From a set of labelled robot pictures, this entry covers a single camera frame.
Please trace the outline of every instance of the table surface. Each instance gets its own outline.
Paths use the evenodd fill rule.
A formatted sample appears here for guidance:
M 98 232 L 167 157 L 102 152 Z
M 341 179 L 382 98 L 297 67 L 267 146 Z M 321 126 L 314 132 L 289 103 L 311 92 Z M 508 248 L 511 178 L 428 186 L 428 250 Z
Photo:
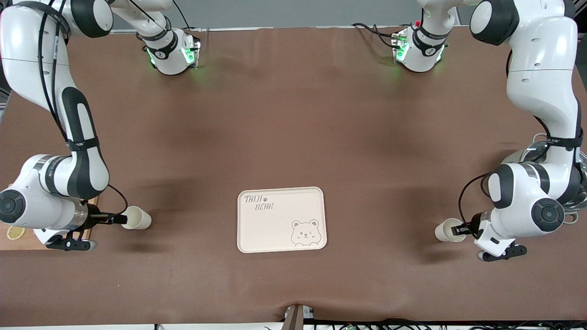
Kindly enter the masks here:
M 201 67 L 178 76 L 133 35 L 71 41 L 111 182 L 153 224 L 96 227 L 92 252 L 0 252 L 0 325 L 263 322 L 295 303 L 322 319 L 587 318 L 587 221 L 519 240 L 528 255 L 507 262 L 434 238 L 469 179 L 542 132 L 506 97 L 506 46 L 455 28 L 416 74 L 364 30 L 200 37 Z M 49 113 L 16 96 L 0 140 L 2 186 L 31 155 L 67 153 Z M 324 192 L 324 249 L 238 251 L 240 192 L 305 186 Z M 476 187 L 464 200 L 468 216 L 490 206 Z

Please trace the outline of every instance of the gray wall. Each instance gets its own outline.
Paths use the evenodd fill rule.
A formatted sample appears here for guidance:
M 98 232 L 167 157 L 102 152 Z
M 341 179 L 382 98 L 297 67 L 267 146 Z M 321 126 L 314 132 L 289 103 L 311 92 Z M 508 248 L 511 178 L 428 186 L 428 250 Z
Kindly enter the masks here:
M 295 28 L 324 25 L 400 25 L 420 17 L 415 0 L 176 0 L 196 28 Z M 174 27 L 184 28 L 177 8 L 165 11 Z M 114 17 L 115 29 L 130 29 Z

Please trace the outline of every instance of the wooden cutting board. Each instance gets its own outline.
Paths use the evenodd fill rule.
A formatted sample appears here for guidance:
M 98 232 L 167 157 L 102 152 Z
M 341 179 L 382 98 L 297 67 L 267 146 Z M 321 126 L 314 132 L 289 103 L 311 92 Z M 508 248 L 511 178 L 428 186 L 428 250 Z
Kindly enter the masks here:
M 89 200 L 90 204 L 96 205 L 98 202 L 98 197 L 92 198 Z M 9 224 L 0 223 L 0 251 L 9 251 L 9 250 L 47 250 L 51 251 L 52 249 L 46 248 L 45 245 L 41 244 L 38 238 L 35 236 L 33 229 L 25 229 L 25 234 L 17 239 L 17 240 L 10 240 L 6 234 L 8 228 L 10 227 Z M 90 230 L 86 230 L 83 233 L 83 239 L 87 240 L 90 238 Z

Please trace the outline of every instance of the cartoon bear face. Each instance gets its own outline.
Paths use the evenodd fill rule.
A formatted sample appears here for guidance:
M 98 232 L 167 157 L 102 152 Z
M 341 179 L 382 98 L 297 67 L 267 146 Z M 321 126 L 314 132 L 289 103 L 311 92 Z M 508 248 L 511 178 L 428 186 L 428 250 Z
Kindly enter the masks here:
M 322 235 L 318 231 L 318 221 L 312 219 L 308 223 L 301 223 L 298 220 L 292 223 L 293 234 L 292 242 L 298 246 L 310 246 L 312 244 L 318 245 L 318 242 L 322 240 Z

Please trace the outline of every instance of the brown table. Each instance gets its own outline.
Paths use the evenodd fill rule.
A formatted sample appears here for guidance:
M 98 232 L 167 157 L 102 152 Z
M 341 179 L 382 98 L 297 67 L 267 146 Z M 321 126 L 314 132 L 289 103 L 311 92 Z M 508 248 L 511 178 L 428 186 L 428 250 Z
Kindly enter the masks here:
M 97 227 L 93 252 L 0 253 L 0 325 L 274 321 L 294 303 L 331 319 L 587 318 L 587 214 L 507 262 L 434 238 L 470 178 L 542 132 L 506 97 L 506 46 L 456 28 L 416 74 L 355 29 L 201 37 L 201 68 L 178 76 L 153 70 L 133 35 L 72 40 L 112 184 L 153 225 Z M 577 75 L 575 93 L 587 105 Z M 0 141 L 2 186 L 29 156 L 66 153 L 20 97 Z M 326 247 L 240 253 L 238 194 L 303 186 L 324 191 Z M 466 214 L 490 206 L 481 196 Z

